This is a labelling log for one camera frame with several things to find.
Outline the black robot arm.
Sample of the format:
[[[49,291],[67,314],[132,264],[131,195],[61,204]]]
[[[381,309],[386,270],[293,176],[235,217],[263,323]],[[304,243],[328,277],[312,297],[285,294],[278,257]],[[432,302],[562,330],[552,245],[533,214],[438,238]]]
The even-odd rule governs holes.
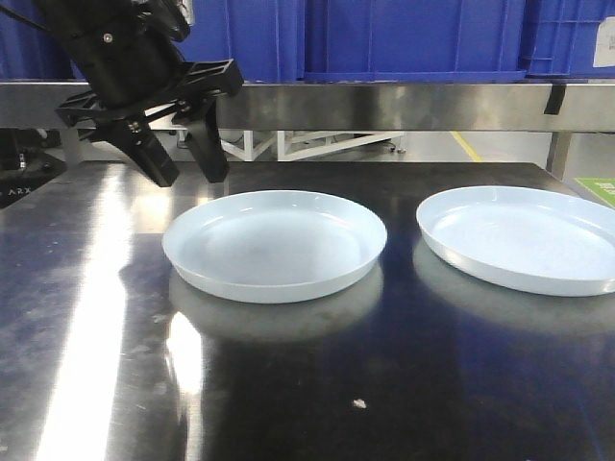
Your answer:
[[[216,102],[235,96],[244,80],[237,63],[185,61],[177,43],[189,26],[174,1],[37,1],[50,34],[86,78],[90,90],[56,113],[69,127],[91,121],[90,142],[106,142],[160,187],[179,170],[154,134],[171,116],[209,182],[226,179],[229,163],[218,131]]]

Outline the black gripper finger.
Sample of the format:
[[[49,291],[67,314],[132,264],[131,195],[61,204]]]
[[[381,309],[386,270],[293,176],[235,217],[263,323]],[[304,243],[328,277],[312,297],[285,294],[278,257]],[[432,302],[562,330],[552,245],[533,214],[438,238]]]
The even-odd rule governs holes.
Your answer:
[[[172,121],[186,129],[184,143],[209,182],[223,182],[229,163],[222,148],[215,99],[179,103]]]
[[[169,187],[179,170],[143,120],[117,120],[103,126],[103,139],[130,158],[140,171],[160,187]]]

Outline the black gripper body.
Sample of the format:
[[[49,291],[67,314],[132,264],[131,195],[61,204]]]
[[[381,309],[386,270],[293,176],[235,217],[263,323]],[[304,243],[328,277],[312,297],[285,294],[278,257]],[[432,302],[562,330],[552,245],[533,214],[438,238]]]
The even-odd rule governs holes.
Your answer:
[[[56,13],[54,34],[90,91],[56,113],[68,126],[126,120],[181,100],[234,96],[244,80],[235,61],[184,61],[173,43],[190,28],[181,13]]]

